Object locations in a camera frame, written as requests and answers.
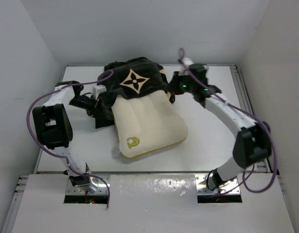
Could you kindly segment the cream yellow pillow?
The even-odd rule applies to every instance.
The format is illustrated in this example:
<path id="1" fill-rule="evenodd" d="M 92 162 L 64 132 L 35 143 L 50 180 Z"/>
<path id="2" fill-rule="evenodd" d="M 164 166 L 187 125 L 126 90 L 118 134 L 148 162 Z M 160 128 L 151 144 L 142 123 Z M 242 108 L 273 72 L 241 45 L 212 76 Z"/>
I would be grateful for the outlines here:
<path id="1" fill-rule="evenodd" d="M 136 159 L 181 143 L 188 136 L 184 119 L 163 90 L 134 99 L 117 96 L 112 113 L 119 139 L 112 150 L 115 158 Z"/>

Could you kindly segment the black floral pillowcase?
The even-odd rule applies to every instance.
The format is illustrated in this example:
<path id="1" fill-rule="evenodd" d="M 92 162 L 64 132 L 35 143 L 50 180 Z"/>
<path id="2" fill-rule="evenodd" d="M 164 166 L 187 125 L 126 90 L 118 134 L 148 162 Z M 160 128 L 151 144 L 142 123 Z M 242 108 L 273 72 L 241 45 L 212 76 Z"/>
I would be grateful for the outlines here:
<path id="1" fill-rule="evenodd" d="M 169 82 L 164 67 L 146 57 L 112 62 L 104 66 L 104 72 L 97 80 L 106 87 L 106 92 L 98 103 L 96 129 L 114 125 L 111 107 L 118 96 L 130 100 L 163 90 L 170 103 L 176 100 L 175 95 L 167 90 Z"/>

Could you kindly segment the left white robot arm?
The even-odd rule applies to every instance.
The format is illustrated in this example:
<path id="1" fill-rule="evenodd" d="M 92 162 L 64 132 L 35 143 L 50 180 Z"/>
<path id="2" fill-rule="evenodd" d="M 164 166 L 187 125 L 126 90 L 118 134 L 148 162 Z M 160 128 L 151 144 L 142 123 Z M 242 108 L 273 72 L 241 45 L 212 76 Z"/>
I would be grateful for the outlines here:
<path id="1" fill-rule="evenodd" d="M 49 100 L 33 108 L 32 115 L 38 142 L 61 160 L 72 186 L 94 193 L 99 187 L 99 179 L 90 176 L 87 163 L 71 146 L 73 129 L 65 109 L 66 105 L 72 105 L 86 110 L 88 114 L 94 110 L 97 98 L 82 95 L 83 89 L 77 81 L 57 83 Z"/>

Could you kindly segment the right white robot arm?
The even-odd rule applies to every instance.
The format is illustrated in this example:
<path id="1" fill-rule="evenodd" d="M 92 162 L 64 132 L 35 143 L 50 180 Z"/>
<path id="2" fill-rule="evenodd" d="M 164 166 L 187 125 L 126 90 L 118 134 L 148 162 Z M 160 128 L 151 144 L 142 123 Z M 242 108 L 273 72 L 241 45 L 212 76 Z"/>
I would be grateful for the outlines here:
<path id="1" fill-rule="evenodd" d="M 172 95 L 190 93 L 196 102 L 224 123 L 235 137 L 232 156 L 207 176 L 206 186 L 214 191 L 271 155 L 269 127 L 230 104 L 220 88 L 209 84 L 209 68 L 206 64 L 194 63 L 188 58 L 180 62 L 181 70 L 173 73 L 168 91 Z"/>

